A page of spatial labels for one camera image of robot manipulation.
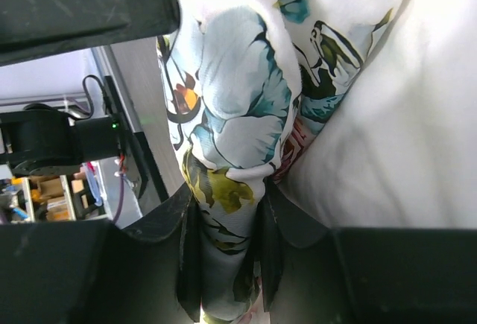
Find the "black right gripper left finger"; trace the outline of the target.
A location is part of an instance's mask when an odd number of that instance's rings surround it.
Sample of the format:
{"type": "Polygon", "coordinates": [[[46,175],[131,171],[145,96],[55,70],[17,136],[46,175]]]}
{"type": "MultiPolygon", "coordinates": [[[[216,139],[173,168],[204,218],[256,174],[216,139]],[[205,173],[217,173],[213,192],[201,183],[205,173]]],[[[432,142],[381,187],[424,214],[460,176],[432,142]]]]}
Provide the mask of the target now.
{"type": "Polygon", "coordinates": [[[125,229],[108,220],[1,227],[3,323],[195,323],[198,214],[186,185],[125,229]]]}

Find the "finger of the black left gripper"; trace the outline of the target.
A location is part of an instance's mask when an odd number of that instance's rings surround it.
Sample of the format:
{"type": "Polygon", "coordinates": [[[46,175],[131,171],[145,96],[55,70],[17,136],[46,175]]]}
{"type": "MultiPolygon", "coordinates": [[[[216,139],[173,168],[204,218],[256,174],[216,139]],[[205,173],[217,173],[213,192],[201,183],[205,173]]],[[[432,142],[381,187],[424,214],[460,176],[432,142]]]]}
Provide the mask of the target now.
{"type": "Polygon", "coordinates": [[[1,0],[1,64],[169,34],[178,0],[1,0]]]}

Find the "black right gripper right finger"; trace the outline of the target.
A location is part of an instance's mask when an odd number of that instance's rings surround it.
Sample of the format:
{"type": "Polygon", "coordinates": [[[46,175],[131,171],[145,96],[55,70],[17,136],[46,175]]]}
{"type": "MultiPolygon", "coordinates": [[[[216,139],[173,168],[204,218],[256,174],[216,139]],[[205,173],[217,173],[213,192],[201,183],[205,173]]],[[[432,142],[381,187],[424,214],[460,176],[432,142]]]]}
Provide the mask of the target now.
{"type": "Polygon", "coordinates": [[[273,323],[474,323],[476,232],[329,229],[267,181],[262,297],[273,323]]]}

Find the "white t shirt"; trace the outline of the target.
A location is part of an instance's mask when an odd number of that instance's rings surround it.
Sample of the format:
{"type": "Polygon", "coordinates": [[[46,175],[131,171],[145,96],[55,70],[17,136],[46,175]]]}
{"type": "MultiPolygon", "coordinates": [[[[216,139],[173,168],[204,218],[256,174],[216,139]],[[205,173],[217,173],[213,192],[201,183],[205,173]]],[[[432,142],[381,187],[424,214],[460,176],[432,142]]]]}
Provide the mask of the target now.
{"type": "Polygon", "coordinates": [[[476,0],[178,0],[157,39],[206,323],[264,323],[265,183],[327,226],[476,226],[476,0]]]}

